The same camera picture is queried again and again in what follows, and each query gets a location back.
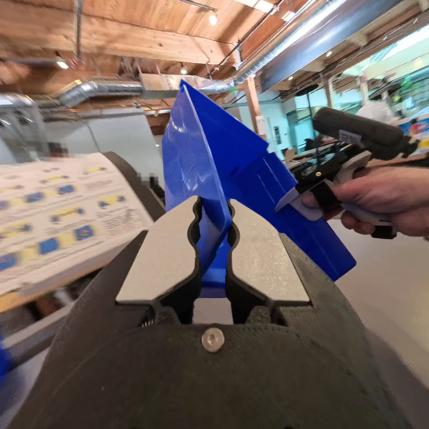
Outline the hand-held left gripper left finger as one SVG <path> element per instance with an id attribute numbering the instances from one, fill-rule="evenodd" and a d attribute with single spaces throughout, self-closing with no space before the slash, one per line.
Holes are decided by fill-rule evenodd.
<path id="1" fill-rule="evenodd" d="M 191 196 L 164 214 L 147 232 L 116 296 L 120 305 L 174 309 L 182 323 L 193 317 L 202 288 L 199 223 L 202 200 Z"/>

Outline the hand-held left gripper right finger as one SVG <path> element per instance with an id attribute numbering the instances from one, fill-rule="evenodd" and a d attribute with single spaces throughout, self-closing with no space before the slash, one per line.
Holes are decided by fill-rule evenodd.
<path id="1" fill-rule="evenodd" d="M 280 307 L 309 306 L 310 297 L 276 228 L 235 199 L 228 207 L 226 296 L 233 322 L 245 323 L 259 306 L 270 315 Z"/>

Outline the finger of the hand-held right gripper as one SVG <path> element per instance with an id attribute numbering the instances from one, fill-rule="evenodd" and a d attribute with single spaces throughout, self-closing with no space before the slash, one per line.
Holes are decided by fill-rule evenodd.
<path id="1" fill-rule="evenodd" d="M 297 189 L 293 187 L 278 201 L 275 212 L 280 212 L 286 206 L 291 206 L 307 220 L 318 221 L 324 217 L 324 212 L 320 208 L 309 208 L 303 204 L 303 197 L 308 193 L 309 191 L 299 193 Z"/>

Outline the person's right hand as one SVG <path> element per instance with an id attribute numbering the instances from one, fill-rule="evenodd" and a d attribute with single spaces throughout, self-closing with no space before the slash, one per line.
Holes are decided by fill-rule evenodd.
<path id="1" fill-rule="evenodd" d="M 410 237 L 429 236 L 429 170 L 418 167 L 363 169 L 331 188 L 340 202 L 387 214 L 393 227 Z"/>

